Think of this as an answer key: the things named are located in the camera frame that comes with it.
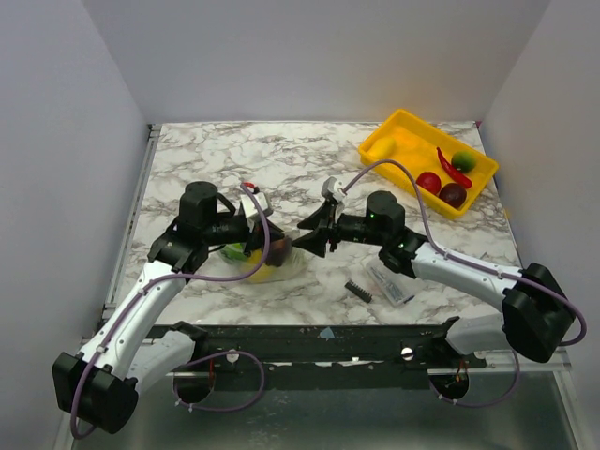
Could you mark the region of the green toy watermelon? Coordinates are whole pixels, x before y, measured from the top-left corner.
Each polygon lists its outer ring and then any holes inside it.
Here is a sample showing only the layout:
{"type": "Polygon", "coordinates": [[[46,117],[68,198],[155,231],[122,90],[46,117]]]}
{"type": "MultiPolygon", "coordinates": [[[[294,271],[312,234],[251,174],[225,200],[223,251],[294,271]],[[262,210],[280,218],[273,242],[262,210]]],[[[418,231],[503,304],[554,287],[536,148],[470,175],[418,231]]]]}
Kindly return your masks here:
{"type": "Polygon", "coordinates": [[[248,259],[245,247],[240,243],[225,245],[219,251],[219,254],[223,259],[228,261],[245,262],[248,259]]]}

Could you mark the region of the white toy cauliflower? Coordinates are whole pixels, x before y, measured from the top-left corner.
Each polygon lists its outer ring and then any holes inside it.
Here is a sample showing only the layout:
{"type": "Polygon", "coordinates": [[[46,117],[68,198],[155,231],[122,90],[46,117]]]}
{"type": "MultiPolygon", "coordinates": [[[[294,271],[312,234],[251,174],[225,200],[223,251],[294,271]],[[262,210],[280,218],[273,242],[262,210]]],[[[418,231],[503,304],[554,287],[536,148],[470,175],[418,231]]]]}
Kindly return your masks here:
{"type": "Polygon", "coordinates": [[[303,250],[294,248],[284,264],[280,267],[285,279],[295,278],[301,275],[308,266],[308,257],[303,250]]]}

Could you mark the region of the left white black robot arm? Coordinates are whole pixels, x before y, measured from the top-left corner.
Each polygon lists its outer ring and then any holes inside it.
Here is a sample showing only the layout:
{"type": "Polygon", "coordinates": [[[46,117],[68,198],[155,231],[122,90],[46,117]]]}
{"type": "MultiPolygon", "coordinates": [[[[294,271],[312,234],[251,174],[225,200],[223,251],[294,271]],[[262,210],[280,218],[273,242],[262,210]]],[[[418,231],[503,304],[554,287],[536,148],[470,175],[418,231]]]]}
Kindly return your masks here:
{"type": "Polygon", "coordinates": [[[203,331],[180,323],[158,343],[144,347],[162,311],[191,280],[226,282],[225,277],[199,274],[209,250],[242,243],[246,250],[267,252],[279,227],[268,221],[273,212],[268,196],[244,183],[238,206],[215,185],[186,186],[178,214],[150,247],[136,284],[111,318],[76,354],[61,353],[52,365],[59,408],[70,415],[72,436],[81,440],[91,429],[114,434],[132,416],[140,395],[168,372],[183,366],[201,368],[208,356],[203,331]]]}

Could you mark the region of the yellow toy banana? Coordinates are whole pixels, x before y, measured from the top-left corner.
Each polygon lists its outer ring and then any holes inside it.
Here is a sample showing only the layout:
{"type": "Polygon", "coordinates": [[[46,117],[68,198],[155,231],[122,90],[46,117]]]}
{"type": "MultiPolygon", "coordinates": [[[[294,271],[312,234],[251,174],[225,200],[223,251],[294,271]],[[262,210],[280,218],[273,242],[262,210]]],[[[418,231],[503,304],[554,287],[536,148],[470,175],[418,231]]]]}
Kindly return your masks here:
{"type": "MultiPolygon", "coordinates": [[[[260,249],[254,250],[250,254],[250,256],[247,258],[247,264],[249,266],[248,270],[253,269],[258,264],[262,258],[262,255],[263,252],[260,249]]],[[[273,281],[278,274],[278,270],[278,267],[268,265],[265,262],[256,272],[247,278],[247,281],[251,283],[264,283],[273,281]]]]}

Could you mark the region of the dark purple toy fruit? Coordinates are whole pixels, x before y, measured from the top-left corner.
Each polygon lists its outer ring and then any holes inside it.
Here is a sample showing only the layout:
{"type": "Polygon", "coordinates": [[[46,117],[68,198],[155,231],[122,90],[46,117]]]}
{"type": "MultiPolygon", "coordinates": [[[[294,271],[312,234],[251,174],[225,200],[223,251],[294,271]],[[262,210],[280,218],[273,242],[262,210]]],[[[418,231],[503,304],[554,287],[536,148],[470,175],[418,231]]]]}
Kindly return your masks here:
{"type": "Polygon", "coordinates": [[[272,242],[265,264],[268,266],[280,267],[292,252],[292,248],[292,239],[290,237],[284,237],[272,242]]]}

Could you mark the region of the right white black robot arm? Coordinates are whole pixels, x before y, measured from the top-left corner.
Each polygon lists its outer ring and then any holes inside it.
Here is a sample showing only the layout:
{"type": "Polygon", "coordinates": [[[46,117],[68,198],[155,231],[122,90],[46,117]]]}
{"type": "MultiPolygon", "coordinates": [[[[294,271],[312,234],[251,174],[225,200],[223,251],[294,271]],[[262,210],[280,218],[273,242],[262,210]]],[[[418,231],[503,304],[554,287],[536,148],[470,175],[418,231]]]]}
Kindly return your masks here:
{"type": "Polygon", "coordinates": [[[450,368],[465,354],[491,350],[514,350],[546,363],[562,346],[576,314],[544,265],[501,266],[436,249],[429,238],[406,226],[405,209],[389,191],[371,193],[362,216],[340,209],[341,203],[328,195],[299,223],[305,235],[293,246],[321,258],[341,242],[376,246],[391,272],[441,283],[494,308],[492,314],[452,322],[446,335],[432,342],[431,355],[438,365],[450,368]]]}

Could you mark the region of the clear zip top bag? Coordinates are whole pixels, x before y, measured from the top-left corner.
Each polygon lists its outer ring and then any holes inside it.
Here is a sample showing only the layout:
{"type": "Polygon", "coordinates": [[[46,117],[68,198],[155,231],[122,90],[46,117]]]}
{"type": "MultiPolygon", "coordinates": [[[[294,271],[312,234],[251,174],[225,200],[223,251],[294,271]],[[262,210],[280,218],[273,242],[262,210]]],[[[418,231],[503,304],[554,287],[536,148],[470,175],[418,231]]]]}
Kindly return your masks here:
{"type": "MultiPolygon", "coordinates": [[[[290,280],[301,275],[307,268],[305,253],[292,246],[292,241],[300,236],[299,231],[285,231],[278,240],[271,240],[264,264],[252,276],[245,278],[249,283],[270,283],[290,280]]],[[[242,244],[230,244],[217,252],[235,273],[245,274],[262,258],[261,248],[252,250],[249,256],[243,252],[242,244]]]]}

